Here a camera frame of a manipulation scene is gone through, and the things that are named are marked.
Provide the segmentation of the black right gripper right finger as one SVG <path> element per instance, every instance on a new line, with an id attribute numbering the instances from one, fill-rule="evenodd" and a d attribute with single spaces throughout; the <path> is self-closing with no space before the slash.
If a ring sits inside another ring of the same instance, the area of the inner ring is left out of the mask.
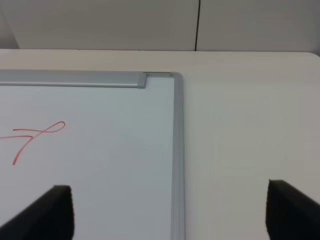
<path id="1" fill-rule="evenodd" d="M 265 225 L 271 240 L 318 240 L 320 204 L 284 180 L 270 180 Z"/>

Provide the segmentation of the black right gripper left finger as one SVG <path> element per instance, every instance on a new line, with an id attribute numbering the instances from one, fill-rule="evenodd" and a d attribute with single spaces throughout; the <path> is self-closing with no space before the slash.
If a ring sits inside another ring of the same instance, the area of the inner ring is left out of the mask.
<path id="1" fill-rule="evenodd" d="M 72 188 L 55 185 L 0 227 L 2 240 L 71 240 L 75 233 Z"/>

